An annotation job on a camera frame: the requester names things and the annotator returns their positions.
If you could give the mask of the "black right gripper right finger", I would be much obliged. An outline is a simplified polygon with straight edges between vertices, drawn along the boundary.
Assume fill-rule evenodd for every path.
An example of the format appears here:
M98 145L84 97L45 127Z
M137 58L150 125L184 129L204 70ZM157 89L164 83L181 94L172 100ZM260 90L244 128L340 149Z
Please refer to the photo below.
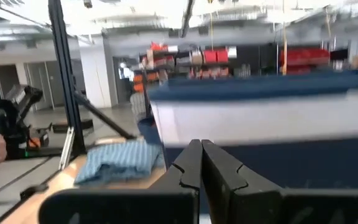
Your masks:
M211 141L202 145L212 223L358 223L358 189L283 188Z

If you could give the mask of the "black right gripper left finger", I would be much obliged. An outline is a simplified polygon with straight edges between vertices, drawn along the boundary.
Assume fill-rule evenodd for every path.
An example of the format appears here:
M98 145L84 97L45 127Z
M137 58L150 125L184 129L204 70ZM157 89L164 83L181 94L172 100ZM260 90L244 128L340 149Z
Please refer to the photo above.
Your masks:
M194 139L147 189L68 189L40 206L44 224L198 224L203 147Z

